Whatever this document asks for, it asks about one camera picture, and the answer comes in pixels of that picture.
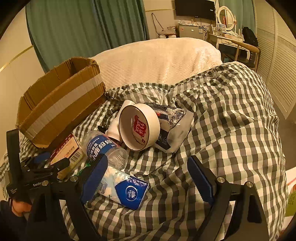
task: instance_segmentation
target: tv screen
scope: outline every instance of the tv screen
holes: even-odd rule
[[[175,0],[177,16],[191,16],[215,20],[215,6],[209,0]]]

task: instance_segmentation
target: wall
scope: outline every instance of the wall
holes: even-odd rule
[[[296,39],[265,0],[254,0],[261,56],[257,73],[264,79],[284,117],[296,120]]]
[[[44,75],[34,48],[30,46],[23,8],[0,39],[0,69],[7,64],[0,70],[0,159],[6,150],[6,132],[15,128],[20,97]]]
[[[193,17],[187,16],[177,16],[175,11],[175,1],[174,0],[143,0],[146,19],[148,24],[148,30],[150,39],[157,38],[157,34],[155,32],[155,28],[152,22],[151,14],[154,13],[162,27],[166,30],[167,27],[176,26],[178,20],[184,20],[186,23],[191,23],[191,19]],[[216,9],[219,9],[219,0],[216,1]],[[202,25],[210,25],[211,21],[208,19],[199,19],[195,18],[196,22],[200,24],[200,20],[202,21]],[[160,32],[162,29],[154,19],[157,31]]]

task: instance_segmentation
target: barcode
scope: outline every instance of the barcode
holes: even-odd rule
[[[80,157],[81,157],[81,153],[77,151],[71,156],[70,161],[75,163],[80,159]]]

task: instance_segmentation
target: green curtain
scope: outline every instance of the green curtain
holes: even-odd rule
[[[73,56],[149,39],[143,0],[31,0],[26,17],[45,71]]]
[[[248,27],[254,33],[255,16],[252,0],[219,0],[219,5],[228,7],[237,20],[237,33],[239,28]]]

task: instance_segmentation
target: blue label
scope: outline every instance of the blue label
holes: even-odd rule
[[[148,183],[130,176],[127,180],[115,186],[120,203],[133,210],[137,210],[148,190]]]
[[[86,153],[90,159],[95,160],[99,154],[106,154],[115,146],[117,145],[105,135],[98,135],[89,142]]]

